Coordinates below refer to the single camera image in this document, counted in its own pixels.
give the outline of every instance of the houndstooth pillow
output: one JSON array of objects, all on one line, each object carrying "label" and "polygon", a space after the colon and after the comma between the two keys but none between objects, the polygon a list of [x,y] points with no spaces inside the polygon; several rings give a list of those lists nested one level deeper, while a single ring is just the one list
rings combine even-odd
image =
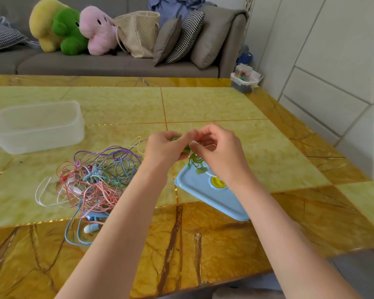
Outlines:
[{"label": "houndstooth pillow", "polygon": [[165,64],[176,63],[190,52],[204,24],[204,16],[203,11],[195,10],[184,18],[180,37],[170,55],[165,59]]},{"label": "houndstooth pillow", "polygon": [[8,48],[27,40],[28,38],[18,30],[6,27],[0,23],[0,49]]}]

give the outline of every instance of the right hand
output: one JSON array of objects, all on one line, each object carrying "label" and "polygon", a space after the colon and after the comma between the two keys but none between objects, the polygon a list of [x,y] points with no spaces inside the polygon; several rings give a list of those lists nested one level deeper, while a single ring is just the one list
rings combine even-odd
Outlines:
[{"label": "right hand", "polygon": [[233,131],[218,125],[206,125],[199,131],[197,142],[190,143],[190,149],[202,158],[229,187],[252,178],[253,174],[245,159],[240,139]]}]

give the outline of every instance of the green plush toy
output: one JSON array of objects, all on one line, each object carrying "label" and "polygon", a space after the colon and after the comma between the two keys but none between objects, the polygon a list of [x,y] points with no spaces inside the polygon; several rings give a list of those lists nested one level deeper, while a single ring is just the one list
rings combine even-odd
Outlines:
[{"label": "green plush toy", "polygon": [[87,51],[89,40],[79,30],[80,13],[72,8],[61,9],[54,17],[53,32],[64,37],[61,50],[64,55],[78,55]]}]

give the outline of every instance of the sofa armrest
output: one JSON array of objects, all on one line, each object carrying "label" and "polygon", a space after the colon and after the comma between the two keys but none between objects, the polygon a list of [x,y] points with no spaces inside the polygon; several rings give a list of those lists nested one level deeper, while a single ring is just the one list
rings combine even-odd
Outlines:
[{"label": "sofa armrest", "polygon": [[220,51],[219,78],[230,78],[230,74],[234,70],[241,49],[246,20],[245,15],[241,13],[234,18],[231,24],[229,33]]}]

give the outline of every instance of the table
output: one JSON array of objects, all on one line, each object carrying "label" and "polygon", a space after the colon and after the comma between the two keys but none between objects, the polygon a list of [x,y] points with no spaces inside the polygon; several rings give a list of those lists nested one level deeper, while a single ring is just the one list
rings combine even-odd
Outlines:
[{"label": "table", "polygon": [[[374,182],[259,87],[245,96],[226,79],[0,76],[0,108],[59,100],[81,104],[80,144],[18,156],[0,149],[0,297],[53,298],[86,251],[64,241],[74,209],[35,205],[36,186],[57,165],[82,148],[213,121],[240,137],[257,178],[323,256],[374,248]],[[132,298],[271,271],[250,222],[174,186],[184,165],[168,173]]]}]

